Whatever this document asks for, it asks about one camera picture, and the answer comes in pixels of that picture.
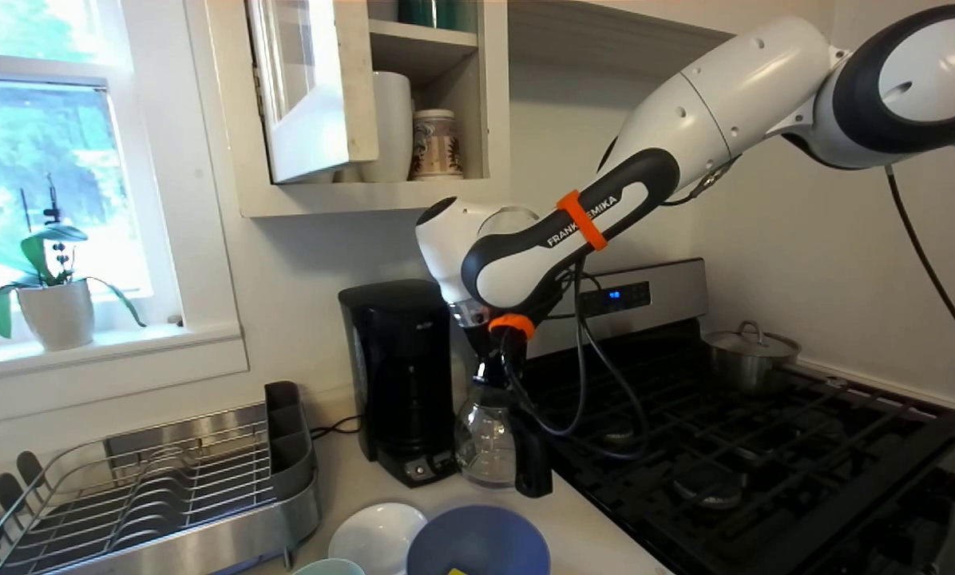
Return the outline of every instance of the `potted plant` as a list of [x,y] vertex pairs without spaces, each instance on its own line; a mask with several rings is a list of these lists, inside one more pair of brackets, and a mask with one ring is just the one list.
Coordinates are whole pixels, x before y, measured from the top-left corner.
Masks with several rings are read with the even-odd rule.
[[[74,243],[90,240],[79,227],[47,223],[40,235],[30,235],[18,249],[30,263],[26,278],[0,286],[0,337],[12,337],[10,298],[15,293],[18,311],[36,331],[36,340],[56,347],[77,347],[93,342],[93,302],[90,278],[74,276]],[[139,326],[148,326],[134,305],[115,286],[104,286],[130,314]]]

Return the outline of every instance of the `coffee maker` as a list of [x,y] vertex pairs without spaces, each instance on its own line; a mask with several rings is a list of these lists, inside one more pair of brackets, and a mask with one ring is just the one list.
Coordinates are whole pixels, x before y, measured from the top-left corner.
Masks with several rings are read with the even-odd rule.
[[353,347],[361,454],[405,487],[458,469],[452,317],[436,280],[383,280],[338,293]]

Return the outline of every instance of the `jar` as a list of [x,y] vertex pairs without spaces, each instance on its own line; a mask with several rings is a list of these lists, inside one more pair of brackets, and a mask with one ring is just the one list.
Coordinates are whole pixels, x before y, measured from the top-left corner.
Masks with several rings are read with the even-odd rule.
[[460,154],[452,109],[416,111],[416,178],[460,178]]
[[514,435],[507,422],[507,390],[469,385],[458,414],[458,465],[469,482],[514,487]]

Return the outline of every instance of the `dish rack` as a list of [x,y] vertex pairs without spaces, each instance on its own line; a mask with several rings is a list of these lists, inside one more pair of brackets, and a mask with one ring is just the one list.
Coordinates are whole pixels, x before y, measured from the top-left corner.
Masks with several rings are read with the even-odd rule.
[[295,385],[261,407],[113,435],[0,474],[0,571],[238,571],[321,524],[315,450]]

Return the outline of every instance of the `gas stove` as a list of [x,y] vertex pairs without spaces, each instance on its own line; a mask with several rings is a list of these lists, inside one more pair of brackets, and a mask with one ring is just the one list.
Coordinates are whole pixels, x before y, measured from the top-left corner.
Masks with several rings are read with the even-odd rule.
[[[955,411],[798,367],[771,396],[721,386],[699,280],[702,263],[676,263],[585,293],[641,414],[588,355],[585,419],[548,437],[557,474],[680,575],[933,568],[955,504]],[[523,377],[548,422],[577,399],[577,359],[558,342],[547,337]]]

